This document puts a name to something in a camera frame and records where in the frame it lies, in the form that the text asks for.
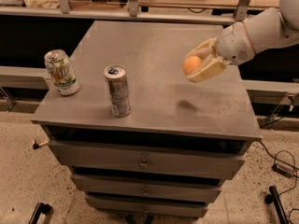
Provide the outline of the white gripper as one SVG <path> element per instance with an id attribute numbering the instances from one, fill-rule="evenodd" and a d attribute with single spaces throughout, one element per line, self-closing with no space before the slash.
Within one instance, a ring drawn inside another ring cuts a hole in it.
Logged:
<path id="1" fill-rule="evenodd" d="M 196 56 L 202 60 L 202 64 L 186 78 L 198 83 L 221 74 L 227 64 L 217 54 L 232 65 L 240 65 L 254 58 L 255 50 L 242 22 L 223 29 L 217 39 L 209 38 L 192 49 L 185 59 Z"/>

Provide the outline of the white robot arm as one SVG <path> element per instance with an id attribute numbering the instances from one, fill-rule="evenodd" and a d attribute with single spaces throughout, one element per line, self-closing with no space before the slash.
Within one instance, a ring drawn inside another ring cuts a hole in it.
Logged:
<path id="1" fill-rule="evenodd" d="M 238 21 L 191 50 L 183 71 L 188 81 L 198 83 L 221 74 L 229 65 L 251 61 L 267 49 L 298 44 L 299 0 L 279 0 L 278 8 Z"/>

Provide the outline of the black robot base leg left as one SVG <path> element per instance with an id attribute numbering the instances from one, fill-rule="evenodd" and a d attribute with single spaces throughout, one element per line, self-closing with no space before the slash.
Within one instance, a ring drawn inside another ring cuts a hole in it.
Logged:
<path id="1" fill-rule="evenodd" d="M 36 208 L 31 215 L 28 224 L 37 224 L 41 215 L 47 215 L 51 211 L 51 206 L 48 203 L 37 203 Z"/>

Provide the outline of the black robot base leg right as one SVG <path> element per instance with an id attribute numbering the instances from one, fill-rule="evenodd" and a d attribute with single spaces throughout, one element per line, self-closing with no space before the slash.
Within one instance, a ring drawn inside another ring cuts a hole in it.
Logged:
<path id="1" fill-rule="evenodd" d="M 265 196 L 264 202 L 267 204 L 272 203 L 275 206 L 280 224 L 289 224 L 287 215 L 284 211 L 277 188 L 275 186 L 269 187 L 269 193 Z"/>

